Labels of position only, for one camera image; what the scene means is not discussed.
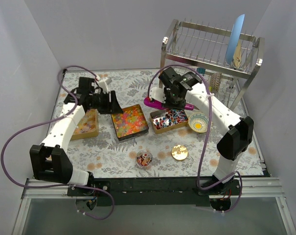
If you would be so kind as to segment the gold tin with jelly candies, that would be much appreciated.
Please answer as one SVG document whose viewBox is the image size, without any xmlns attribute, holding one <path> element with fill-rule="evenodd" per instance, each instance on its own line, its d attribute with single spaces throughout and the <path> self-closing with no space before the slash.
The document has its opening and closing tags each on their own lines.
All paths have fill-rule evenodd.
<svg viewBox="0 0 296 235">
<path fill-rule="evenodd" d="M 139 104 L 123 108 L 122 114 L 111 114 L 116 137 L 125 141 L 149 133 L 149 126 Z"/>
</svg>

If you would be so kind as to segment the gold tin with pale candies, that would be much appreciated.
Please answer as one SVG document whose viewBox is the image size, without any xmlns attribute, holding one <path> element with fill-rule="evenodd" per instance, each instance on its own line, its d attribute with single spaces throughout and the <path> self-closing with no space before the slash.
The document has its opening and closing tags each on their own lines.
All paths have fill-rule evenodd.
<svg viewBox="0 0 296 235">
<path fill-rule="evenodd" d="M 91 109 L 86 112 L 84 117 L 79 121 L 71 141 L 94 138 L 99 135 L 98 111 Z"/>
</svg>

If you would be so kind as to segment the magenta plastic scoop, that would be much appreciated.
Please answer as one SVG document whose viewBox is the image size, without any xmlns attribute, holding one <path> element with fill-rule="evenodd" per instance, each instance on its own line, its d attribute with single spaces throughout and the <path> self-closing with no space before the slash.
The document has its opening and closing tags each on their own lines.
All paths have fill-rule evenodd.
<svg viewBox="0 0 296 235">
<path fill-rule="evenodd" d="M 158 110 L 164 110 L 164 109 L 165 109 L 165 107 L 162 106 L 163 104 L 162 104 L 161 102 L 156 101 L 156 100 L 151 101 L 149 97 L 146 97 L 146 98 L 144 99 L 143 103 L 144 103 L 146 106 L 151 107 L 151 108 L 154 108 L 154 109 L 158 109 Z M 186 105 L 185 105 L 185 109 L 186 109 L 186 110 L 190 110 L 190 111 L 192 111 L 192 110 L 194 110 L 194 108 L 195 108 L 195 107 L 194 107 L 193 105 L 191 105 L 191 104 L 186 104 Z"/>
</svg>

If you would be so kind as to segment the gold tin with lollipops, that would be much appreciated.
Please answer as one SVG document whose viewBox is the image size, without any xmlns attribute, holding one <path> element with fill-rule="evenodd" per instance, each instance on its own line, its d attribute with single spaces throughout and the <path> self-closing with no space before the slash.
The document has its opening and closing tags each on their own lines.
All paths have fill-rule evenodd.
<svg viewBox="0 0 296 235">
<path fill-rule="evenodd" d="M 165 133 L 188 125 L 188 116 L 184 110 L 165 109 L 150 113 L 155 134 Z"/>
</svg>

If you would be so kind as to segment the clear glass jar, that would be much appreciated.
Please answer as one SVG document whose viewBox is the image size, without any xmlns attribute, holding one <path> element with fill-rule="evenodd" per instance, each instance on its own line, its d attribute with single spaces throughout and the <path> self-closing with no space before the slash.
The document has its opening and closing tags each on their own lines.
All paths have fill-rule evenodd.
<svg viewBox="0 0 296 235">
<path fill-rule="evenodd" d="M 152 165 L 153 155 L 150 151 L 142 150 L 136 155 L 136 164 L 139 168 L 148 168 Z"/>
</svg>

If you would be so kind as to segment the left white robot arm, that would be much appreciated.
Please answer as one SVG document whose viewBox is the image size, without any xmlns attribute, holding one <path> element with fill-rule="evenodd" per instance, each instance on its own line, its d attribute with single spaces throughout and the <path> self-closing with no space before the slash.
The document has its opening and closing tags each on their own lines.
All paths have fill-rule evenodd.
<svg viewBox="0 0 296 235">
<path fill-rule="evenodd" d="M 90 173 L 74 168 L 67 156 L 67 149 L 79 121 L 88 110 L 96 109 L 100 114 L 123 112 L 115 91 L 108 88 L 111 81 L 110 78 L 98 82 L 88 77 L 79 78 L 78 87 L 64 100 L 60 120 L 42 143 L 33 145 L 29 151 L 36 180 L 78 185 L 85 196 L 94 193 L 95 183 L 89 180 Z"/>
</svg>

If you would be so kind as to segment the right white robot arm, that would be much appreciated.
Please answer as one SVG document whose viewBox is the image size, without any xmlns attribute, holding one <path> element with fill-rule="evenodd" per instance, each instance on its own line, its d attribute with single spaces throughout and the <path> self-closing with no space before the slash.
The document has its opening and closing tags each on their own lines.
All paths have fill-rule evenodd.
<svg viewBox="0 0 296 235">
<path fill-rule="evenodd" d="M 230 189 L 230 182 L 239 173 L 236 167 L 252 141 L 254 121 L 230 110 L 209 90 L 208 82 L 200 73 L 190 67 L 187 69 L 191 75 L 183 78 L 174 70 L 173 65 L 161 68 L 154 78 L 158 78 L 164 88 L 149 86 L 148 98 L 167 108 L 184 109 L 190 103 L 204 112 L 209 124 L 219 129 L 223 137 L 217 144 L 220 153 L 217 168 L 206 185 L 201 184 L 198 175 L 196 186 L 201 191 L 213 189 L 222 195 Z"/>
</svg>

